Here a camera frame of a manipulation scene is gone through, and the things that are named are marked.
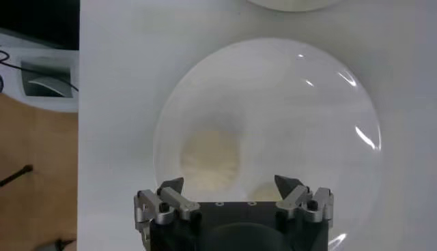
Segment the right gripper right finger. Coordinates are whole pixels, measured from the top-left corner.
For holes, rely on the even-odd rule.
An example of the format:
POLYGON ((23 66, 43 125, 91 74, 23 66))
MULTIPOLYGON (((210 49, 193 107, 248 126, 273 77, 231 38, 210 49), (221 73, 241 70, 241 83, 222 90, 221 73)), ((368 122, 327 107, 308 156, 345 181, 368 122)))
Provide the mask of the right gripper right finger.
POLYGON ((305 222, 325 222, 329 227, 333 226, 334 194, 329 188, 318 188, 312 193, 299 179, 281 175, 275 175, 274 182, 281 195, 275 206, 287 220, 300 214, 305 222))

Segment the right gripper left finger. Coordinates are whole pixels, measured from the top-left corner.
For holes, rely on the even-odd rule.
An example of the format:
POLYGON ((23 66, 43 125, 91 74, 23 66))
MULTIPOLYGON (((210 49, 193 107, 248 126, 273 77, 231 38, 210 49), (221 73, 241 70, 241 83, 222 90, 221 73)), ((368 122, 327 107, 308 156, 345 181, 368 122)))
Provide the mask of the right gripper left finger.
POLYGON ((166 226, 176 219, 198 221, 201 206, 182 196, 183 185, 184 179, 180 177, 164 181, 155 192, 139 190, 134 196, 135 229, 146 235, 151 223, 166 226))

